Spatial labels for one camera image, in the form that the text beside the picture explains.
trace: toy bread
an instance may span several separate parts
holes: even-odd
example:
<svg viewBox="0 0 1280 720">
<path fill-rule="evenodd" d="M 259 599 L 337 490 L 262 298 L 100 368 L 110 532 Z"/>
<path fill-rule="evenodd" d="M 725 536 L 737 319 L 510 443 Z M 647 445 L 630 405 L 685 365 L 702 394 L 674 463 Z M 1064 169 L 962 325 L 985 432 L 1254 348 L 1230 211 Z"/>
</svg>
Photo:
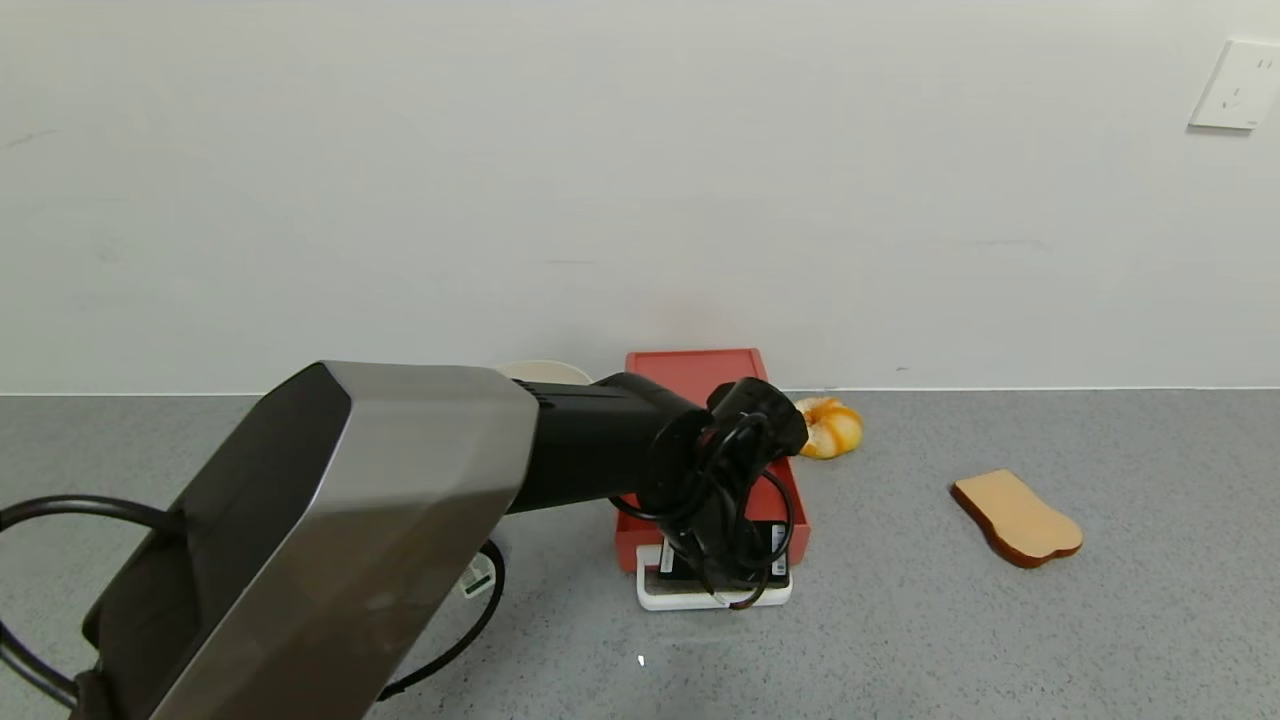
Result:
<svg viewBox="0 0 1280 720">
<path fill-rule="evenodd" d="M 796 401 L 809 428 L 809 442 L 800 450 L 805 457 L 829 460 L 863 442 L 863 418 L 835 397 L 805 397 Z"/>
<path fill-rule="evenodd" d="M 1084 533 L 1074 520 L 1044 503 L 1009 470 L 996 470 L 951 486 L 951 496 L 978 523 L 987 542 L 1019 568 L 1039 568 L 1075 555 Z"/>
</svg>

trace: cable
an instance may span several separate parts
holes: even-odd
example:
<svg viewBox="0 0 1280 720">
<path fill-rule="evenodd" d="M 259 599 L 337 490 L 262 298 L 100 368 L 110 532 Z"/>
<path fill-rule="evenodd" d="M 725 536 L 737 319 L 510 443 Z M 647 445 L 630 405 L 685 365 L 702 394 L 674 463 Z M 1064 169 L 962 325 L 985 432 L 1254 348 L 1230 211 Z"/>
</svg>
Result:
<svg viewBox="0 0 1280 720">
<path fill-rule="evenodd" d="M 786 487 L 782 484 L 782 480 L 768 469 L 768 462 L 778 457 L 781 452 L 774 452 L 772 456 L 764 455 L 763 460 L 759 459 L 760 452 L 755 452 L 755 456 L 758 457 L 756 462 L 759 462 L 759 465 L 753 465 L 742 471 L 744 475 L 754 478 L 753 482 L 745 488 L 746 495 L 744 497 L 737 497 L 737 495 L 741 495 L 742 491 L 736 489 L 736 484 L 732 482 L 732 478 L 724 477 L 726 474 L 736 474 L 740 471 L 735 464 L 724 460 L 724 454 L 730 452 L 736 445 L 741 445 L 744 434 L 755 428 L 763 428 L 764 430 L 763 434 L 753 438 L 754 442 L 758 443 L 756 447 L 772 447 L 769 419 L 763 413 L 741 413 L 737 421 L 719 438 L 713 434 L 718 432 L 716 428 L 708 430 L 700 441 L 700 447 L 705 448 L 710 442 L 716 442 L 714 448 L 709 455 L 703 454 L 703 456 L 695 462 L 692 471 L 689 474 L 686 492 L 680 500 L 672 502 L 668 507 L 641 509 L 626 502 L 621 497 L 609 498 L 609 502 L 614 507 L 632 518 L 659 524 L 680 524 L 681 520 L 691 516 L 701 509 L 709 497 L 716 496 L 716 500 L 721 502 L 721 532 L 724 538 L 737 538 L 754 533 L 756 539 L 756 542 L 753 543 L 754 547 L 758 548 L 763 546 L 768 548 L 762 556 L 749 557 L 748 553 L 754 548 L 742 547 L 740 543 L 730 541 L 731 547 L 727 548 L 728 557 L 726 557 L 726 560 L 732 562 L 732 565 L 736 565 L 739 570 L 748 570 L 759 574 L 759 582 L 751 594 L 745 600 L 730 603 L 730 607 L 733 610 L 745 610 L 760 600 L 768 587 L 771 565 L 786 555 L 791 544 L 791 537 L 795 532 L 795 505 L 791 501 L 791 496 L 787 493 Z M 746 442 L 753 442 L 753 439 L 748 439 Z M 762 475 L 778 489 L 786 507 L 786 521 L 783 524 L 783 533 L 780 538 L 777 548 L 773 548 L 767 538 L 762 538 L 760 529 L 746 518 L 748 498 L 750 497 L 750 492 L 755 486 L 755 482 L 758 482 Z M 750 529 L 744 529 L 744 524 L 748 524 Z M 690 555 L 689 552 L 681 552 L 678 548 L 677 552 L 680 552 L 680 556 L 689 562 L 690 568 L 698 575 L 703 588 L 707 589 L 709 594 L 716 596 L 716 591 L 707 575 L 707 569 L 700 559 Z"/>
<path fill-rule="evenodd" d="M 165 512 L 114 497 L 93 495 L 54 495 L 19 502 L 0 510 L 0 532 L 45 515 L 100 515 L 151 528 L 172 534 L 183 534 L 182 516 Z M 45 693 L 59 705 L 74 710 L 79 702 L 76 683 L 54 670 L 44 660 L 36 657 L 22 642 L 0 623 L 0 660 L 13 669 L 23 680 Z"/>
<path fill-rule="evenodd" d="M 477 618 L 475 624 L 471 625 L 471 629 L 467 630 L 467 633 L 462 635 L 458 642 L 453 643 L 453 647 L 442 652 L 435 660 L 383 688 L 383 692 L 378 696 L 378 702 L 396 697 L 407 691 L 410 687 L 416 685 L 443 670 L 445 665 L 453 662 L 453 660 L 462 655 L 462 651 L 475 642 L 475 639 L 480 637 L 480 632 L 489 624 L 494 611 L 498 610 L 498 601 L 502 600 L 502 589 L 507 585 L 507 565 L 503 562 L 502 551 L 498 550 L 498 546 L 494 544 L 492 539 L 484 541 L 484 544 L 480 546 L 480 552 L 493 561 L 494 569 L 493 591 L 490 591 L 488 605 L 484 606 L 484 612 L 481 612 L 480 618 Z"/>
</svg>

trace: white base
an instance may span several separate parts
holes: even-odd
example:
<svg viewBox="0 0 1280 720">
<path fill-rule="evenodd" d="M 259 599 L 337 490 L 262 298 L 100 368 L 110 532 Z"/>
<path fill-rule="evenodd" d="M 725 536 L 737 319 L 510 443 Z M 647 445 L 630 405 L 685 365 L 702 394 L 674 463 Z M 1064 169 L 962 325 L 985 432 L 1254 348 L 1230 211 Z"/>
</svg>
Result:
<svg viewBox="0 0 1280 720">
<path fill-rule="evenodd" d="M 653 594 L 644 587 L 644 573 L 646 568 L 657 568 L 662 561 L 662 546 L 641 544 L 636 547 L 636 597 L 640 607 L 645 610 L 724 610 L 731 602 L 740 602 L 751 597 L 751 591 L 726 591 L 716 594 L 705 592 Z M 755 605 L 782 605 L 791 600 L 791 585 L 788 579 L 786 587 L 769 588 L 755 601 Z"/>
</svg>

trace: beige bowl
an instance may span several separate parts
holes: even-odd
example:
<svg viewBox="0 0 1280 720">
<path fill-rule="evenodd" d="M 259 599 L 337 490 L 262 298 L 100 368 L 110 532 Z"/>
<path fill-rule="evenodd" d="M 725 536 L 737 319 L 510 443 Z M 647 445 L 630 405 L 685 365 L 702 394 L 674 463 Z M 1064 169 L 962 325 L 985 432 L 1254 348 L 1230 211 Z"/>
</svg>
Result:
<svg viewBox="0 0 1280 720">
<path fill-rule="evenodd" d="M 580 368 L 557 360 L 521 360 L 520 363 L 498 365 L 497 370 L 508 378 L 531 383 L 591 384 L 591 375 Z"/>
</svg>

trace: black arm segment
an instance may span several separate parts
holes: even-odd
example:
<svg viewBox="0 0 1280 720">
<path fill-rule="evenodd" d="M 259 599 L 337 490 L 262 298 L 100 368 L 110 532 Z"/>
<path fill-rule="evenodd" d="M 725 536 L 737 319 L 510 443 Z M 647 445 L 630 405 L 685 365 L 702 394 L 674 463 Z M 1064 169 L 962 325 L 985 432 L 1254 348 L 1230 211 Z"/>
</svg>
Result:
<svg viewBox="0 0 1280 720">
<path fill-rule="evenodd" d="M 539 401 L 538 428 L 508 514 L 627 495 L 648 479 L 678 477 L 689 469 L 682 460 L 691 441 L 712 421 L 704 407 L 631 373 L 590 386 L 520 384 Z"/>
</svg>

